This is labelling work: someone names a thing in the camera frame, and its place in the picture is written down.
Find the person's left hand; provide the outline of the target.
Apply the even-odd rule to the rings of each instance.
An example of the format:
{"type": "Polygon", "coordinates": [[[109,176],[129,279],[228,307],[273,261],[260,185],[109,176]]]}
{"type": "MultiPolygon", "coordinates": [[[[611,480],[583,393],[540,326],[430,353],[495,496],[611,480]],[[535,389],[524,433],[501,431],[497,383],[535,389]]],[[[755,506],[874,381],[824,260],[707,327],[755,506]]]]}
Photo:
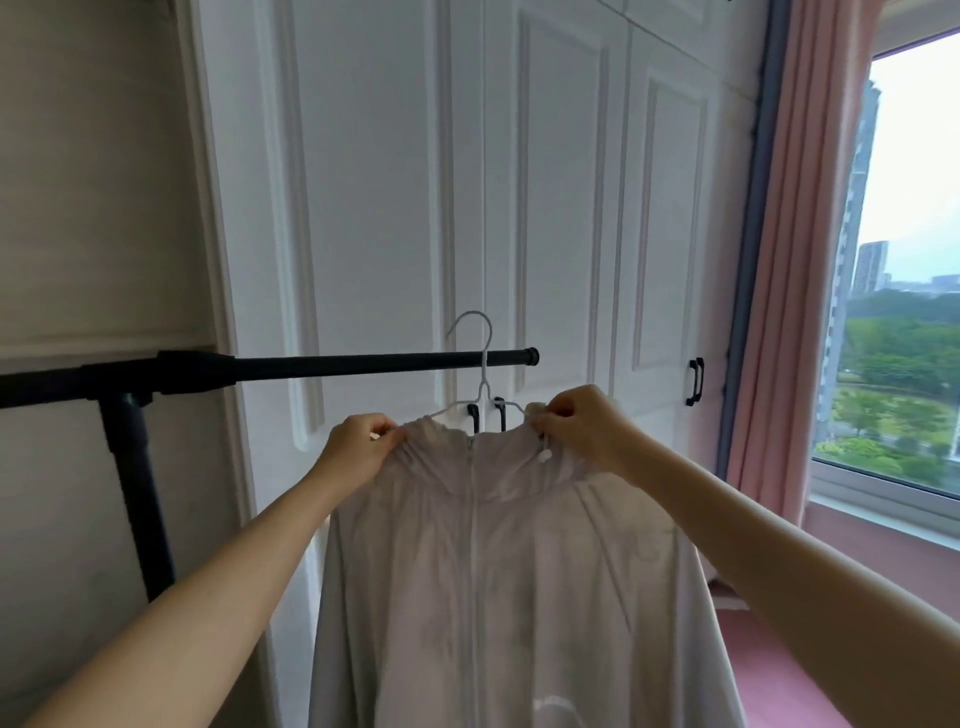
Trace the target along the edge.
{"type": "Polygon", "coordinates": [[[381,470],[390,452],[371,447],[372,432],[405,430],[382,413],[356,414],[334,426],[307,480],[318,486],[336,504],[381,470]]]}

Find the person's right hand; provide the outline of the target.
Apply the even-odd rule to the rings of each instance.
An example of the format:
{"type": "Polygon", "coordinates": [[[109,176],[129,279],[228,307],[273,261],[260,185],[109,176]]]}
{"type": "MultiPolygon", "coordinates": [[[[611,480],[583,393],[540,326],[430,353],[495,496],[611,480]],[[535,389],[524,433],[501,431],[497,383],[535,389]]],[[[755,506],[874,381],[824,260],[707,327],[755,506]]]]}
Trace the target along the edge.
{"type": "Polygon", "coordinates": [[[575,412],[575,435],[558,440],[597,469],[637,487],[650,439],[593,384],[557,394],[545,409],[575,412]]]}

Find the light grey zip jacket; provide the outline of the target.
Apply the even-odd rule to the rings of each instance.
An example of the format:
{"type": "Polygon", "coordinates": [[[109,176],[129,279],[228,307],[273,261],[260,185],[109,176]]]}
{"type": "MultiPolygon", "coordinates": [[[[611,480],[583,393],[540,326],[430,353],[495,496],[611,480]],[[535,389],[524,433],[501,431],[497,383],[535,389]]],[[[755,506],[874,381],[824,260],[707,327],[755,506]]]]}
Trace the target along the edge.
{"type": "Polygon", "coordinates": [[[526,424],[404,429],[330,517],[309,728],[746,728],[650,497],[526,424]]]}

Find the person's right forearm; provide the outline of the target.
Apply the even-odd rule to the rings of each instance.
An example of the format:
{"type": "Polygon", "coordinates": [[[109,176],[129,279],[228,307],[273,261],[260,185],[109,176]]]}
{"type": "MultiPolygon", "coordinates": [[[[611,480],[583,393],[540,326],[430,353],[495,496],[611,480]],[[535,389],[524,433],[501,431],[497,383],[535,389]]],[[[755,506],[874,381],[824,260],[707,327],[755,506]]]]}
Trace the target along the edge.
{"type": "Polygon", "coordinates": [[[609,468],[666,511],[854,728],[960,728],[960,623],[630,430],[609,468]]]}

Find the person's left forearm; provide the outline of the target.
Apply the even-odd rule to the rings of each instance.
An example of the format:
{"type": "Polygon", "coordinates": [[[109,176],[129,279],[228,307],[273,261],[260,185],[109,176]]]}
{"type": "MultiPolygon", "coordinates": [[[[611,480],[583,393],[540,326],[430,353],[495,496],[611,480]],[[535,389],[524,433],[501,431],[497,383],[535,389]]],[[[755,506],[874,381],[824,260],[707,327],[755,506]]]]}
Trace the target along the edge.
{"type": "Polygon", "coordinates": [[[318,464],[150,603],[22,728],[210,728],[320,525],[369,479],[318,464]]]}

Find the white panelled wardrobe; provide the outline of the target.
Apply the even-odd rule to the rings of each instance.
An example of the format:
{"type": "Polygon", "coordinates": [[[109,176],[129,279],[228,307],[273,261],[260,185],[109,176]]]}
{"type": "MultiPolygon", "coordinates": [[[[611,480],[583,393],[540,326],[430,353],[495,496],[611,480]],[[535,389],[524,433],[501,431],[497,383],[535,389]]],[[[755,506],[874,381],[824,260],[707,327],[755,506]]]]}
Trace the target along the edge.
{"type": "Polygon", "coordinates": [[[716,469],[765,0],[174,0],[240,358],[535,347],[716,469]],[[689,361],[705,359],[686,406],[689,361]]]}

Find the black metal clothes rack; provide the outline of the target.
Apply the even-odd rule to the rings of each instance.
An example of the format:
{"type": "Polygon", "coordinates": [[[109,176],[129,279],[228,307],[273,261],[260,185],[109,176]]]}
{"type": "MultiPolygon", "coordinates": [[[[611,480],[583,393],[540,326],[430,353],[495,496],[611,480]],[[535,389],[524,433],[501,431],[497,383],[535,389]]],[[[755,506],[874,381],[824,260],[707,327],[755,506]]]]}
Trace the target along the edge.
{"type": "Polygon", "coordinates": [[[0,409],[89,400],[97,403],[148,601],[175,581],[154,479],[143,409],[154,395],[200,394],[239,383],[318,380],[414,372],[417,353],[238,358],[202,350],[74,368],[0,374],[0,409]]]}

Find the dark grey curtain lining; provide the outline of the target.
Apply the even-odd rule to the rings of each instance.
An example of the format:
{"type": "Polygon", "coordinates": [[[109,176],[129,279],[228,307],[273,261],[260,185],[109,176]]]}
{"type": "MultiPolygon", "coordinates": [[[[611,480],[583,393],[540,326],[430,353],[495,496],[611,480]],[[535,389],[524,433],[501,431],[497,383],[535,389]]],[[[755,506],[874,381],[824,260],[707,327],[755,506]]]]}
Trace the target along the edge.
{"type": "Polygon", "coordinates": [[[726,378],[721,410],[716,475],[730,482],[738,396],[746,362],[751,307],[757,284],[768,188],[772,174],[778,108],[786,68],[789,25],[794,0],[765,0],[766,26],[760,58],[759,87],[750,128],[750,167],[742,204],[732,320],[726,351],[726,378]]]}

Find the pink curtain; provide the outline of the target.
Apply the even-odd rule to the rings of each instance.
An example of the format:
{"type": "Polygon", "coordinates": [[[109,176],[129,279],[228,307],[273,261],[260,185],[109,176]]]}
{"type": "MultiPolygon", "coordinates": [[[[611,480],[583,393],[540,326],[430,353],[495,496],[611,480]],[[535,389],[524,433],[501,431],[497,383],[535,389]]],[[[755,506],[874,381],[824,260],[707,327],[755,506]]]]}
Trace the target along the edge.
{"type": "Polygon", "coordinates": [[[824,322],[885,0],[791,0],[726,481],[800,527],[824,322]]]}

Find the white framed window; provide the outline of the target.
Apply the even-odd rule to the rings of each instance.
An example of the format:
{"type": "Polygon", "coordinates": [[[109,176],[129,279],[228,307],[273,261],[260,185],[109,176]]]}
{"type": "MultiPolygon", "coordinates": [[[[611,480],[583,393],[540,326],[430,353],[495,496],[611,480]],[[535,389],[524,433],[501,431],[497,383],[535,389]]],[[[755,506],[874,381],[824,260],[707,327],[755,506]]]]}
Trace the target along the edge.
{"type": "Polygon", "coordinates": [[[851,150],[810,503],[960,540],[960,0],[884,0],[851,150]]]}

